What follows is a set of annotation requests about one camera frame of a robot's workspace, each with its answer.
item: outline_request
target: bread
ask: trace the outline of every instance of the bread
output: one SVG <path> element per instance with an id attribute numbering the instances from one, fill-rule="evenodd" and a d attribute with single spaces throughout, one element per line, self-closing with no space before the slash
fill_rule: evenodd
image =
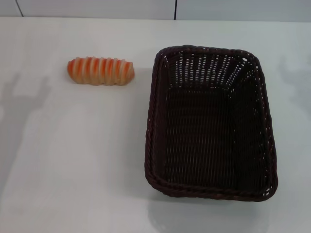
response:
<path id="1" fill-rule="evenodd" d="M 78 84 L 126 85 L 134 78 L 132 62 L 117 58 L 86 57 L 68 62 L 67 71 Z"/>

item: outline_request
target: table surface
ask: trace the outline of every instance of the table surface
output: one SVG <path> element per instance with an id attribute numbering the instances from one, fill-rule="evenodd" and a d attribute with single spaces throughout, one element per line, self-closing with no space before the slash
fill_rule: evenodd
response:
<path id="1" fill-rule="evenodd" d="M 311 223 L 311 23 L 0 18 L 1 233 L 292 233 Z M 254 202 L 174 199 L 144 177 L 156 53 L 193 44 L 261 61 L 279 186 Z M 132 61 L 127 86 L 74 84 L 76 56 Z"/>

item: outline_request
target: woven pattern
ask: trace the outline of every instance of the woven pattern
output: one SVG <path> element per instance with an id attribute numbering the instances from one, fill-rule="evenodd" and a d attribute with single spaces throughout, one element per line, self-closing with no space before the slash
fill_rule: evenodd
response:
<path id="1" fill-rule="evenodd" d="M 195 46 L 158 53 L 145 175 L 171 197 L 263 201 L 275 193 L 272 121 L 255 56 Z"/>

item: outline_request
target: brown wicker basket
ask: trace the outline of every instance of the brown wicker basket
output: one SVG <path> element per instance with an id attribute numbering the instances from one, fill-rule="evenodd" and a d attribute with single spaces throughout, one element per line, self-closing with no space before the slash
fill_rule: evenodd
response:
<path id="1" fill-rule="evenodd" d="M 145 175 L 171 197 L 263 201 L 276 149 L 259 60 L 242 50 L 161 50 L 152 76 Z"/>

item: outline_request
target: basket rim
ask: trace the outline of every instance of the basket rim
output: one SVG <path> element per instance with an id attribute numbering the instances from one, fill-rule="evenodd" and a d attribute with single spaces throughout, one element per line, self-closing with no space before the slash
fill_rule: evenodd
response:
<path id="1" fill-rule="evenodd" d="M 180 52 L 192 52 L 192 53 L 204 53 L 204 54 L 214 54 L 214 55 L 228 55 L 228 56 L 243 56 L 247 59 L 250 59 L 253 63 L 254 70 L 258 77 L 260 77 L 260 85 L 257 86 L 258 92 L 262 93 L 263 100 L 260 101 L 260 107 L 264 110 L 262 114 L 262 125 L 265 125 L 268 122 L 271 125 L 271 128 L 264 131 L 265 135 L 265 148 L 266 152 L 270 155 L 267 161 L 268 163 L 268 174 L 269 179 L 267 179 L 267 184 L 261 190 L 254 191 L 240 191 L 235 189 L 222 189 L 215 187 L 201 187 L 194 185 L 184 185 L 184 184 L 175 184 L 170 183 L 163 178 L 159 177 L 154 170 L 153 163 L 153 142 L 155 139 L 155 129 L 154 129 L 154 120 L 156 116 L 156 103 L 157 103 L 157 84 L 158 84 L 158 74 L 161 72 L 161 69 L 164 64 L 165 57 L 171 53 L 180 53 Z M 268 146 L 268 136 L 271 136 L 270 141 L 273 142 L 272 150 L 269 151 Z M 150 93 L 150 102 L 148 110 L 148 119 L 147 119 L 147 132 L 146 132 L 146 148 L 145 148 L 145 177 L 148 183 L 155 189 L 162 191 L 163 193 L 180 193 L 183 192 L 183 197 L 206 197 L 212 199 L 226 199 L 226 200 L 243 200 L 243 201 L 263 201 L 267 200 L 274 195 L 278 186 L 278 178 L 276 172 L 276 148 L 275 141 L 273 137 L 272 129 L 272 119 L 270 115 L 269 102 L 267 97 L 267 91 L 265 87 L 265 78 L 262 72 L 260 62 L 257 57 L 253 54 L 244 51 L 244 50 L 231 50 L 231 49 L 219 49 L 219 48 L 210 48 L 202 46 L 193 46 L 193 45 L 183 45 L 183 46 L 173 46 L 167 47 L 159 51 L 155 57 L 155 64 L 153 67 L 152 74 L 152 84 L 151 84 L 151 93 Z M 263 195 L 267 188 L 269 188 L 269 195 Z"/>

